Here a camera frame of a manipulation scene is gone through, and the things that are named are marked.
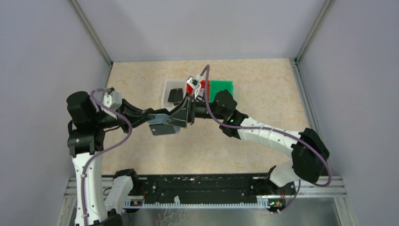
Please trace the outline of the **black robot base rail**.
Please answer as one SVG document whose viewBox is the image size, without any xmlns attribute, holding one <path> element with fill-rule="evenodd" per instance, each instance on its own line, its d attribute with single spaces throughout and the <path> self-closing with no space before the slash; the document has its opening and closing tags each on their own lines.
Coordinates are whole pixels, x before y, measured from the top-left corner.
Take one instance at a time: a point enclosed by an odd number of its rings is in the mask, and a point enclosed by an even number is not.
<svg viewBox="0 0 399 226">
<path fill-rule="evenodd" d="M 142 209 L 284 208 L 296 193 L 293 182 L 282 188 L 268 173 L 139 175 L 122 205 Z"/>
</svg>

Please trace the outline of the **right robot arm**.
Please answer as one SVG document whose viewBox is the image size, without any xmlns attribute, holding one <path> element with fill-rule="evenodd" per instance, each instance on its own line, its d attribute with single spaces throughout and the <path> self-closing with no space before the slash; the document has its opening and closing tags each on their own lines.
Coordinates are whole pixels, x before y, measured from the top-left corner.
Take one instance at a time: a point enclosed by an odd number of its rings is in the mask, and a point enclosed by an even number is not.
<svg viewBox="0 0 399 226">
<path fill-rule="evenodd" d="M 187 95 L 163 124 L 186 128 L 196 118 L 213 119 L 226 136 L 260 143 L 291 159 L 269 172 L 269 180 L 275 186 L 283 187 L 300 179 L 320 186 L 318 180 L 323 173 L 328 175 L 323 186 L 330 184 L 332 171 L 327 165 L 330 153 L 315 130 L 305 128 L 298 132 L 276 128 L 241 113 L 236 107 L 237 102 L 227 90 L 218 92 L 212 103 L 197 102 Z"/>
</svg>

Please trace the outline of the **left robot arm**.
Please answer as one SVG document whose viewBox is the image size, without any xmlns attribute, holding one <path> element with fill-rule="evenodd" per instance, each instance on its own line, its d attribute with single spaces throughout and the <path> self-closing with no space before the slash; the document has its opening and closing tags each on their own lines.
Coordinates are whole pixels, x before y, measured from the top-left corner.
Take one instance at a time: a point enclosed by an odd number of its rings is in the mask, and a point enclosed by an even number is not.
<svg viewBox="0 0 399 226">
<path fill-rule="evenodd" d="M 155 117 L 153 109 L 141 110 L 125 99 L 111 109 L 99 103 L 93 94 L 78 91 L 68 96 L 67 111 L 72 117 L 68 124 L 67 146 L 77 179 L 76 226 L 121 226 L 125 200 L 131 192 L 140 192 L 140 182 L 134 169 L 117 171 L 107 197 L 103 196 L 103 154 L 120 146 L 131 136 L 133 128 Z M 127 134 L 122 141 L 104 148 L 106 129 L 121 127 Z"/>
</svg>

